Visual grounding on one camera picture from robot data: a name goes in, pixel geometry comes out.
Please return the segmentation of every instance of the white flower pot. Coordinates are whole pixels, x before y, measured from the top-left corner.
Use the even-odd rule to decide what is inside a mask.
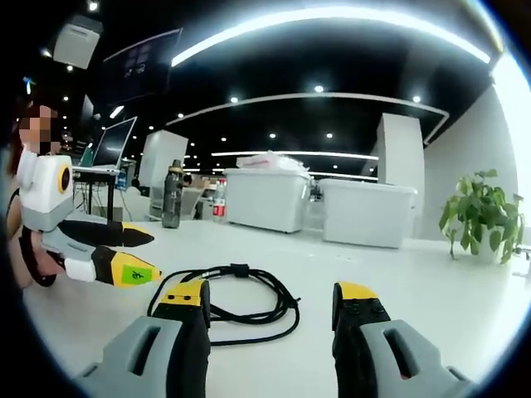
[[[501,234],[504,233],[503,228],[495,227],[492,230],[488,230],[486,226],[483,226],[483,238],[480,243],[480,252],[478,255],[475,255],[475,259],[478,263],[481,264],[499,264],[501,262],[501,257],[503,254],[504,242],[499,245],[499,248],[496,251],[492,251],[490,248],[490,234],[498,230]]]

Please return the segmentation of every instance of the chair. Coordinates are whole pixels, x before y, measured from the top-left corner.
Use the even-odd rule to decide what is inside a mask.
[[[196,212],[196,205],[203,194],[204,189],[183,188],[183,199],[181,200],[181,220],[193,220]]]

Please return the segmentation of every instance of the black strap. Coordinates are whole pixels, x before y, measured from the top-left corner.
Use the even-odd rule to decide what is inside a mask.
[[[27,270],[30,271],[32,278],[41,286],[48,288],[56,281],[57,275],[42,276],[37,268],[37,260],[33,253],[32,230],[22,227],[22,235],[18,238],[22,258],[26,263]]]
[[[20,189],[16,189],[15,192],[11,195],[11,198],[9,199],[9,204],[7,205],[7,213],[9,214],[9,209],[11,208],[11,204],[15,200],[15,197],[18,197],[20,195]]]

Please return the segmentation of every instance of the coiled cable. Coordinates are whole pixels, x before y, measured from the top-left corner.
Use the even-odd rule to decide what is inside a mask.
[[[250,313],[248,315],[236,315],[230,313],[214,304],[210,304],[211,321],[212,322],[235,322],[245,325],[265,325],[273,323],[284,317],[290,309],[295,311],[295,320],[293,324],[284,332],[275,334],[269,337],[247,338],[243,340],[227,340],[221,342],[211,342],[213,346],[235,346],[241,344],[257,344],[259,342],[272,342],[279,338],[283,338],[291,334],[297,326],[299,326],[300,312],[299,301],[300,298],[293,298],[290,291],[273,275],[263,269],[250,269],[247,264],[231,264],[212,267],[210,269],[188,269],[183,271],[173,272],[168,275],[157,288],[155,295],[149,302],[147,315],[151,316],[153,307],[157,303],[158,296],[164,289],[164,285],[172,278],[178,275],[187,274],[181,279],[181,282],[189,282],[195,278],[212,279],[219,278],[225,275],[234,275],[237,278],[253,278],[262,282],[269,287],[277,296],[275,308],[264,313]]]

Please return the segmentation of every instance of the plastic bag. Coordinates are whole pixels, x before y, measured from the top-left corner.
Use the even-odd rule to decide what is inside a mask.
[[[285,155],[278,155],[274,152],[267,151],[260,155],[247,156],[238,158],[236,165],[239,168],[267,168],[270,170],[295,170],[307,172],[303,163]]]

